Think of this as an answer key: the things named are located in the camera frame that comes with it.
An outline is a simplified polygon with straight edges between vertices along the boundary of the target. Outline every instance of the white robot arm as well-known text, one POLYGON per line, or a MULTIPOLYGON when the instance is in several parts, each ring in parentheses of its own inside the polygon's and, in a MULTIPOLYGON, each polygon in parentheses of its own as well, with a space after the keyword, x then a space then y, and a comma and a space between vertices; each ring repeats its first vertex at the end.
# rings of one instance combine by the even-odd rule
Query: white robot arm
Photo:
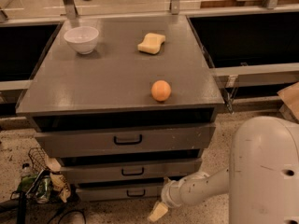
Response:
POLYGON ((235 134, 229 169, 168 182, 149 220, 226 192, 230 224, 298 224, 299 125, 271 117, 246 121, 235 134))

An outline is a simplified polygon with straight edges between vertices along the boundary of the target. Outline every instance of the cabinet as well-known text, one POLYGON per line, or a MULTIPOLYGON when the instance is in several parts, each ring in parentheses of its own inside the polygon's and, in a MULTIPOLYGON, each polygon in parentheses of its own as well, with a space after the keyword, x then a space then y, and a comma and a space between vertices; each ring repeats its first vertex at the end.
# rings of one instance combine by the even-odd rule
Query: cabinet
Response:
POLYGON ((159 196, 165 177, 196 172, 214 133, 221 94, 185 16, 66 21, 17 114, 62 165, 83 201, 159 196), (76 54, 63 35, 91 25, 96 49, 76 54), (166 41, 157 55, 139 52, 146 33, 166 41), (172 94, 150 95, 159 79, 172 94))

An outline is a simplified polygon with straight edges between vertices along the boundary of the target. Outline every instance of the gray drawer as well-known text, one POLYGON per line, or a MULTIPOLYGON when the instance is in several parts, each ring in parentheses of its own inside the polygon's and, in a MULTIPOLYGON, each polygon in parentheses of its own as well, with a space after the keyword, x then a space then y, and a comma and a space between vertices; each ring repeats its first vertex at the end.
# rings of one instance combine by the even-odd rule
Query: gray drawer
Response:
POLYGON ((205 148, 215 124, 164 129, 37 133, 36 140, 52 158, 205 148))
POLYGON ((160 197, 163 183, 123 185, 111 188, 77 189, 76 194, 82 201, 107 201, 121 199, 140 199, 160 197))
POLYGON ((62 167, 61 173, 71 184, 149 179, 189 175, 199 170, 201 162, 201 159, 133 161, 62 167))

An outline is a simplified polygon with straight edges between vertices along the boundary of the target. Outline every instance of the drawer handle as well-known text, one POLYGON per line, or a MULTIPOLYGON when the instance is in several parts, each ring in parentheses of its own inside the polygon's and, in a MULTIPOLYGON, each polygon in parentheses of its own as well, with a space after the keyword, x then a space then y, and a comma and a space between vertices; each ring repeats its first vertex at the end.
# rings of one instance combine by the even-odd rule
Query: drawer handle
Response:
POLYGON ((144 189, 141 194, 130 194, 130 191, 127 190, 127 196, 129 198, 141 198, 141 197, 144 197, 145 195, 146 195, 146 191, 144 189))
POLYGON ((114 144, 117 146, 131 146, 138 145, 142 142, 142 134, 139 135, 138 140, 136 141, 120 141, 117 136, 114 136, 114 144))
POLYGON ((123 170, 123 168, 121 169, 121 174, 122 175, 143 175, 144 174, 144 167, 142 167, 141 172, 140 173, 134 173, 134 174, 126 174, 123 170))

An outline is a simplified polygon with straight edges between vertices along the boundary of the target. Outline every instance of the white bowl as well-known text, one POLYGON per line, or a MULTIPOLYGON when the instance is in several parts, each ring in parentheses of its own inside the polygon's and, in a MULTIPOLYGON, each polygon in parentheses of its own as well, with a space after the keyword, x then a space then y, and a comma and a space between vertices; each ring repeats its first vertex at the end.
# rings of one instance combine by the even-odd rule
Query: white bowl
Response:
POLYGON ((89 54, 96 47, 99 31, 91 26, 79 26, 68 30, 64 40, 76 52, 89 54))

